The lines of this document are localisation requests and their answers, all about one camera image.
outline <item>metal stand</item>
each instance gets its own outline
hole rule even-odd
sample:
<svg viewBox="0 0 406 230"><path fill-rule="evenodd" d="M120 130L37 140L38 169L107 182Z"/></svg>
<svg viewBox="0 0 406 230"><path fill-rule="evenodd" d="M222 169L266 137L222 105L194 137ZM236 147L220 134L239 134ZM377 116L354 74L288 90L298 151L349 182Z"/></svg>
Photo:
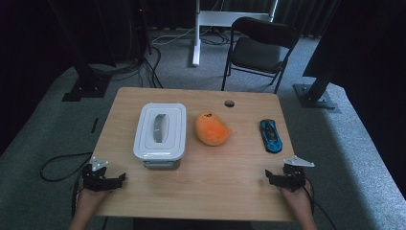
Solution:
<svg viewBox="0 0 406 230"><path fill-rule="evenodd" d="M340 109L338 108L336 103L333 103L330 96L328 95L327 91L325 90L323 94L316 100L311 100L309 98L309 92L311 93L310 89L313 87L314 84L294 84L293 87L295 88L296 94L301 102L302 107L309 107L309 108L325 108L330 113L340 113Z"/></svg>
<svg viewBox="0 0 406 230"><path fill-rule="evenodd" d="M79 77L71 92L63 96L63 102L79 102L81 98L103 98L111 80L111 75L98 75L93 73L97 78L92 84L83 83L83 78Z"/></svg>

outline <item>black chair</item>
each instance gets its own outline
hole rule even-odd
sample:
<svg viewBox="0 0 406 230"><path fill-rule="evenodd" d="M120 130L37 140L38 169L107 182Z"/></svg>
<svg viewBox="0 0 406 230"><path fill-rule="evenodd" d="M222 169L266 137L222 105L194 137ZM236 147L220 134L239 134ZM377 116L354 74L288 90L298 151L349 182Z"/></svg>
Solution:
<svg viewBox="0 0 406 230"><path fill-rule="evenodd" d="M243 34L234 45L235 33ZM224 70L221 91L231 70L244 71L272 78L279 76L274 93L278 92L283 72L290 54L298 43L300 34L293 27L252 17L237 19L231 28L230 49Z"/></svg>

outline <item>small round object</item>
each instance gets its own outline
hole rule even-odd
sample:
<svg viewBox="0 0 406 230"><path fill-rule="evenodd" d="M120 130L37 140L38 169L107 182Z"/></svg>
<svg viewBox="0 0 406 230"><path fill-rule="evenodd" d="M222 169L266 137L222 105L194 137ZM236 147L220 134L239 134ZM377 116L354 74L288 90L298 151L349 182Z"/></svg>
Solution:
<svg viewBox="0 0 406 230"><path fill-rule="evenodd" d="M231 100L227 100L224 102L224 105L226 105L226 107L234 107L235 103Z"/></svg>

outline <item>container lid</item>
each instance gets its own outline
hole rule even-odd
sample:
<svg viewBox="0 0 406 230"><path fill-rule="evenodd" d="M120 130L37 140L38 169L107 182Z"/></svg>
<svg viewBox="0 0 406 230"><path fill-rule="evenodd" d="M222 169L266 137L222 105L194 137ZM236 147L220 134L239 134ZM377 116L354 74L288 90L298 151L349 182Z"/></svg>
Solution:
<svg viewBox="0 0 406 230"><path fill-rule="evenodd" d="M185 151L186 107L181 103L144 105L134 141L134 154L144 161L175 161Z"/></svg>

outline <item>human hand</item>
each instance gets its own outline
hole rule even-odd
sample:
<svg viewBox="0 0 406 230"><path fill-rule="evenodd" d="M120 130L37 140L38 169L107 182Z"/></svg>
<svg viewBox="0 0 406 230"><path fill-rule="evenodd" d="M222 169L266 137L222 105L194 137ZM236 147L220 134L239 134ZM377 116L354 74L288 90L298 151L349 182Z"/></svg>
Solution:
<svg viewBox="0 0 406 230"><path fill-rule="evenodd" d="M308 191L310 191L311 189L311 185L308 181L306 181L304 187ZM303 230L317 229L312 214L310 199L305 189L300 188L299 190L293 193L285 188L278 187L278 189L280 190L283 198L286 200L287 204L291 208L293 215L301 225L301 228Z"/></svg>
<svg viewBox="0 0 406 230"><path fill-rule="evenodd" d="M69 229L86 229L100 203L109 193L109 191L81 190L78 195L76 212Z"/></svg>

